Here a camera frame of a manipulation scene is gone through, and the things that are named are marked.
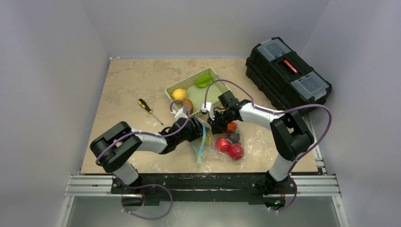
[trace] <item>red label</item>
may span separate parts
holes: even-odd
[[[284,63],[288,65],[288,67],[290,67],[294,71],[294,73],[298,73],[298,70],[296,70],[296,68],[292,66],[287,60],[284,60]]]

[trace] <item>robotic arm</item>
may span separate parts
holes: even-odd
[[[202,104],[201,107],[203,114],[209,114],[208,123],[211,125],[213,134],[226,131],[228,124],[235,120],[252,122],[272,131],[279,154],[272,168],[266,173],[264,194],[269,194],[287,180],[296,158],[313,144],[314,138],[311,132],[298,111],[278,115],[267,113],[260,110],[263,109],[261,107],[256,109],[249,100],[239,102],[231,91],[225,92],[218,98],[224,111],[214,111],[212,103]],[[188,123],[178,133],[165,138],[159,137],[177,131],[185,124],[187,117],[182,111],[176,113],[177,121],[171,127],[159,132],[156,137],[142,134],[126,122],[120,122],[96,138],[90,144],[90,149],[98,157],[116,139],[128,133],[137,132],[137,135],[127,136],[120,144],[116,144],[105,152],[99,159],[99,164],[107,173],[114,173],[124,184],[140,185],[140,176],[127,162],[128,158],[136,150],[167,154],[175,150],[176,146],[183,141],[191,142],[201,137],[202,124],[195,117],[190,117]]]

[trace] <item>wooden table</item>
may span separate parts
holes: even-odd
[[[246,77],[244,59],[114,59],[100,98],[95,122],[90,135],[81,173],[101,174],[102,167],[95,164],[95,156],[89,149],[90,142],[120,121],[131,127],[148,132],[164,128],[142,109],[137,100],[143,98],[154,113],[165,124],[171,126],[175,119],[169,111],[170,102],[164,90],[206,68],[213,68],[222,78],[239,84],[255,99],[255,103],[274,108],[266,96]],[[230,86],[239,99],[248,99],[246,94]],[[249,122],[239,122],[243,133],[245,155],[239,161],[221,160],[207,153],[201,164],[196,163],[196,154],[189,142],[177,146],[176,150],[158,155],[136,151],[129,162],[140,173],[227,173],[265,172],[277,156],[271,132]],[[294,168],[295,172],[316,172],[313,153],[306,155]]]

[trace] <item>toolbox lid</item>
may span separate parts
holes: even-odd
[[[257,49],[268,61],[272,61],[285,53],[291,52],[291,50],[279,39],[266,40],[261,43]]]
[[[305,98],[314,97],[315,100],[326,95],[329,85],[324,82],[315,72],[310,72],[297,80],[291,82],[292,86]]]

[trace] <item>screwdriver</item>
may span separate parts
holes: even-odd
[[[153,110],[151,110],[151,109],[149,108],[148,104],[146,104],[146,102],[143,101],[143,99],[141,99],[141,98],[138,99],[138,103],[139,103],[140,106],[142,106],[142,108],[144,108],[145,110],[147,110],[147,112],[148,112],[149,114],[153,115],[153,116],[156,118],[156,120],[157,120],[158,122],[160,122],[160,123],[163,125],[163,123],[156,117],[156,115],[153,114]]]

